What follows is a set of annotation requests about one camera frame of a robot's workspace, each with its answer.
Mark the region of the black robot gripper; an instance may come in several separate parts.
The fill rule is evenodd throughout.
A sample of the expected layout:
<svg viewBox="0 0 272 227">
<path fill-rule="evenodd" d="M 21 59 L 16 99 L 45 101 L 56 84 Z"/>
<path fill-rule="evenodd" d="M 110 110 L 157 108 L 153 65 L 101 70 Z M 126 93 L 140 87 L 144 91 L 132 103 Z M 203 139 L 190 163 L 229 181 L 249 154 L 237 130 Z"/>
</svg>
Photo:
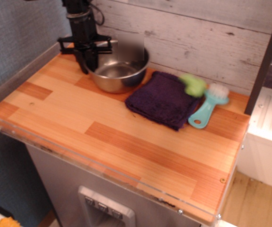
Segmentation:
<svg viewBox="0 0 272 227">
<path fill-rule="evenodd" d="M 61 53 L 74 54 L 84 74 L 88 74 L 88 69 L 95 71 L 98 68 L 98 54 L 112 53 L 111 37 L 97 33 L 93 17 L 70 17 L 68 20 L 72 35 L 58 39 Z"/>
</svg>

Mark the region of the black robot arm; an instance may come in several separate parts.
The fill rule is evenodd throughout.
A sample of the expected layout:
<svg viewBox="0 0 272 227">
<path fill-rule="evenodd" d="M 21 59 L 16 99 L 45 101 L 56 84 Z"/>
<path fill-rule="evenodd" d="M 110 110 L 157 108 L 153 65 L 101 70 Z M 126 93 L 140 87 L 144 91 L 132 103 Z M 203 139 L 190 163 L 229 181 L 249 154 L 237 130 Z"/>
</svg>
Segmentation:
<svg viewBox="0 0 272 227">
<path fill-rule="evenodd" d="M 62 54 L 73 54 L 83 73 L 88 74 L 98 67 L 99 54 L 112 53 L 112 38 L 97 32 L 90 0 L 63 0 L 72 35 L 58 39 Z"/>
</svg>

